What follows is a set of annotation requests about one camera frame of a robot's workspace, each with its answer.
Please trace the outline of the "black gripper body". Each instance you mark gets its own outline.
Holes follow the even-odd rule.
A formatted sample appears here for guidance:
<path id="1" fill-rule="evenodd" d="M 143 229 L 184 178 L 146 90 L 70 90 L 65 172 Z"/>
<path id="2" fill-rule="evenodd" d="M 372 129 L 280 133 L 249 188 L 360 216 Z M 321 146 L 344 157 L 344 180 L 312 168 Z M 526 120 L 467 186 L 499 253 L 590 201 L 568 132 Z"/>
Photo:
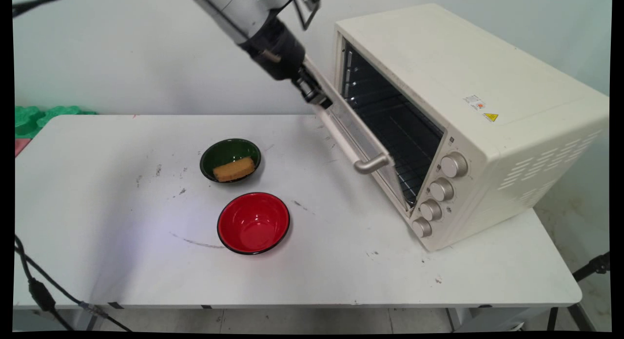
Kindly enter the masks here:
<path id="1" fill-rule="evenodd" d="M 269 16 L 256 34 L 238 46 L 274 80 L 300 78 L 305 48 L 278 17 Z"/>

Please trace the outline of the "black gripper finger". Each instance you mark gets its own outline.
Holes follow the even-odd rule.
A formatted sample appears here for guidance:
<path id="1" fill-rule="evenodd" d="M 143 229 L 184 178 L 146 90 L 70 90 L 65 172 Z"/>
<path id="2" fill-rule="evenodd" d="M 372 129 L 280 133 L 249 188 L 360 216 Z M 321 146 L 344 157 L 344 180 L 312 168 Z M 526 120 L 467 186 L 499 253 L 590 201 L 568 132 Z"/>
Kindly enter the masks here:
<path id="1" fill-rule="evenodd" d="M 319 105 L 322 101 L 322 88 L 306 68 L 299 68 L 292 77 L 292 84 L 298 89 L 306 103 Z"/>
<path id="2" fill-rule="evenodd" d="M 333 104 L 332 99 L 330 99 L 321 88 L 315 89 L 312 95 L 312 104 L 320 106 L 323 110 L 330 108 Z"/>

